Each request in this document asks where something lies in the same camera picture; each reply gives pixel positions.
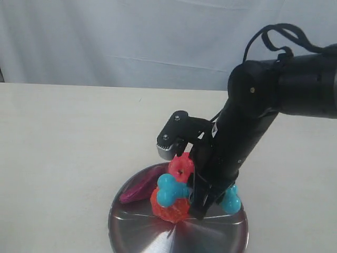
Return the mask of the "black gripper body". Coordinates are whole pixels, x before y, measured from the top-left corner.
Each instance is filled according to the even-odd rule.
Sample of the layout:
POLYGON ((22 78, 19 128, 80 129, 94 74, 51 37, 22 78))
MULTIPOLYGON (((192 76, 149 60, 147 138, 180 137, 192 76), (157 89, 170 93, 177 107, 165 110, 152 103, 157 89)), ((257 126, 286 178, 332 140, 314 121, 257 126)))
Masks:
POLYGON ((223 195, 236 181, 239 168, 246 160, 236 148, 217 150, 214 147, 195 144, 189 152, 194 164, 193 179, 189 185, 195 195, 223 195))

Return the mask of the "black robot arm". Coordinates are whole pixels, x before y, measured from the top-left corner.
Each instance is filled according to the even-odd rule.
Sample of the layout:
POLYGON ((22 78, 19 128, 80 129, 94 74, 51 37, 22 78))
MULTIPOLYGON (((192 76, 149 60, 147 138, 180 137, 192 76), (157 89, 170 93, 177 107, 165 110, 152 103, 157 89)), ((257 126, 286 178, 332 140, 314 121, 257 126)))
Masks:
POLYGON ((230 74, 228 100, 190 152, 195 172, 189 214, 203 219, 279 113, 336 118, 336 46, 313 54, 245 61, 230 74))

